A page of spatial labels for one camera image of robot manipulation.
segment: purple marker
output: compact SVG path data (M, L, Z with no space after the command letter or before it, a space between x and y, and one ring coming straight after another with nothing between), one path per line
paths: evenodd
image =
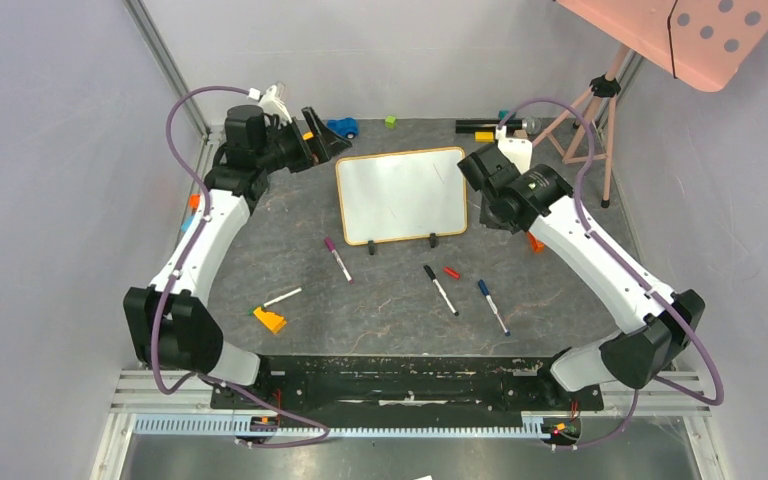
M334 246L334 242L331 241L331 237L325 237L325 246L334 254L334 258L337 260L337 265L343 270L343 275L346 276L346 280L348 280L349 283L355 283L355 281L352 280L349 271L346 269L346 264L343 263L343 259L340 258L340 254L337 253L337 248Z

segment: orange block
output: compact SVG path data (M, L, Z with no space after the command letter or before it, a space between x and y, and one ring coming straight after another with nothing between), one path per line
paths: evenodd
M531 232L526 232L525 234L528 235L528 242L531 243L531 250L534 253L540 253L544 248L546 248L546 245L544 245L540 240L537 240L537 238L535 238Z
M278 334L278 332L280 332L281 329L284 328L284 325L287 324L287 321L284 320L284 317L282 317L281 315L278 315L277 313L267 312L261 307L257 307L254 310L254 316L257 317L258 320L260 320L260 323L262 323L264 327L268 328L269 331L274 334Z

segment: black marker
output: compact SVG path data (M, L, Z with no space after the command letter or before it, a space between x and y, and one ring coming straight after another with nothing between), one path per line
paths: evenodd
M422 268L425 269L425 273L428 274L428 278L431 279L431 282L433 282L434 285L437 287L437 290L440 292L440 295L443 296L443 300L446 301L446 305L449 306L449 310L451 310L452 313L454 313L455 316L457 317L458 311L455 310L455 306L452 305L452 302L449 301L449 296L446 295L446 291L443 290L443 287L440 286L440 282L437 281L437 275L434 275L434 270L431 270L431 267L429 267L428 265L423 265Z

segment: red marker cap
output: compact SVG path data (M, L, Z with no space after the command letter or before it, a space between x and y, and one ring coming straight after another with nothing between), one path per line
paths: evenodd
M449 267L443 267L443 271L446 272L446 275L454 278L455 280L460 280L460 278L461 278L461 274L460 273L452 270Z

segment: black metal base plate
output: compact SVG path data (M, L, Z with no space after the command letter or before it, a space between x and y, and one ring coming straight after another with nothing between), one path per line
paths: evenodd
M549 395L537 370L549 358L431 356L262 356L252 389L281 408L330 427L522 426L522 411L604 409L598 386ZM228 390L211 408L252 408Z

